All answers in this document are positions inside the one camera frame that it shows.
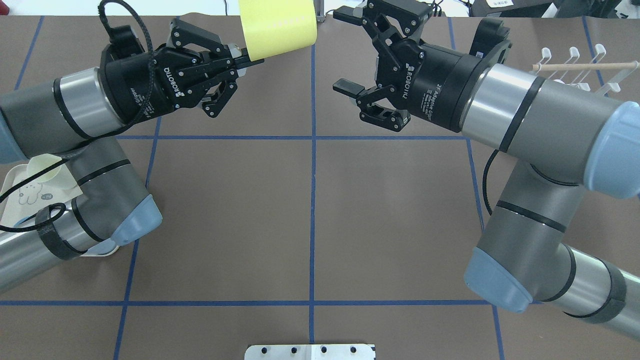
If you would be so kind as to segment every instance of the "red object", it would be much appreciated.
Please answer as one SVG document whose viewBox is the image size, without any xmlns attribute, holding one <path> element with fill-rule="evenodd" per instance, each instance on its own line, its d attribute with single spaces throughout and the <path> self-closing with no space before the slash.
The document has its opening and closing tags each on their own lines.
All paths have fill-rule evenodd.
<svg viewBox="0 0 640 360">
<path fill-rule="evenodd" d="M 9 6 L 0 0 L 0 15 L 9 15 Z"/>
</svg>

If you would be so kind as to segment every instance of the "white tray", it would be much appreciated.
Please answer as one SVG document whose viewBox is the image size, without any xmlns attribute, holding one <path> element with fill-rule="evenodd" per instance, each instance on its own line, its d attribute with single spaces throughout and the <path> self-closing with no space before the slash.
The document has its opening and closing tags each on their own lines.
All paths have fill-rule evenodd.
<svg viewBox="0 0 640 360">
<path fill-rule="evenodd" d="M 0 193 L 4 193 L 13 185 L 25 180 L 27 178 L 26 171 L 26 164 L 17 165 L 9 170 L 4 178 Z M 14 227 L 45 206 L 57 202 L 67 202 L 78 195 L 82 195 L 79 186 L 62 190 L 32 181 L 9 195 L 9 198 L 0 204 L 0 225 Z M 89 249 L 83 256 L 108 256 L 116 250 L 118 250 L 118 246 L 113 241 L 105 240 Z"/>
</svg>

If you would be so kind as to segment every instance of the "robotic arm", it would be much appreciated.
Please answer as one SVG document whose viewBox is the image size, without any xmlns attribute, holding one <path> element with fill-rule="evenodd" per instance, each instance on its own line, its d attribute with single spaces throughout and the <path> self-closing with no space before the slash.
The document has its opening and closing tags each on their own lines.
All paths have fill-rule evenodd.
<svg viewBox="0 0 640 360">
<path fill-rule="evenodd" d="M 264 61 L 250 61 L 246 49 L 174 19 L 168 43 L 148 49 L 150 76 L 149 54 L 131 27 L 105 27 L 110 44 L 99 68 L 0 96 L 0 163 L 57 154 L 83 192 L 41 209 L 23 229 L 0 233 L 0 292 L 100 241 L 126 245 L 159 226 L 153 198 L 112 135 L 179 108 L 199 105 L 217 117 L 237 90 L 236 79 Z"/>
<path fill-rule="evenodd" d="M 480 22 L 468 54 L 429 45 L 419 37 L 431 11 L 413 0 L 336 10 L 379 55 L 376 86 L 333 89 L 365 122 L 400 131 L 414 115 L 520 159 L 465 272 L 471 290 L 517 313 L 549 302 L 640 340 L 640 279 L 561 243 L 586 190 L 640 192 L 640 107 L 503 65 L 511 42 L 496 19 Z"/>
</svg>

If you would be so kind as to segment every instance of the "white bracket with holes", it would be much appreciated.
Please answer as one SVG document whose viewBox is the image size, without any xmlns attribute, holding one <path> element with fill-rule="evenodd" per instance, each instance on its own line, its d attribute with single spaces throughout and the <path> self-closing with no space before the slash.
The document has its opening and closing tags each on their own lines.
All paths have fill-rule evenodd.
<svg viewBox="0 0 640 360">
<path fill-rule="evenodd" d="M 376 346 L 368 344 L 253 345 L 244 360 L 375 360 Z"/>
</svg>

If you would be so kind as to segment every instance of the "white label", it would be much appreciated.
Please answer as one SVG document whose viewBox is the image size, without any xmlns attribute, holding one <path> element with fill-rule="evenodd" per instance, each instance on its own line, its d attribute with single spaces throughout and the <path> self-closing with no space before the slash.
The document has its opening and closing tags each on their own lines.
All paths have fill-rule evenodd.
<svg viewBox="0 0 640 360">
<path fill-rule="evenodd" d="M 489 4 L 491 8 L 503 8 L 513 5 L 512 0 L 486 0 L 486 3 Z"/>
</svg>

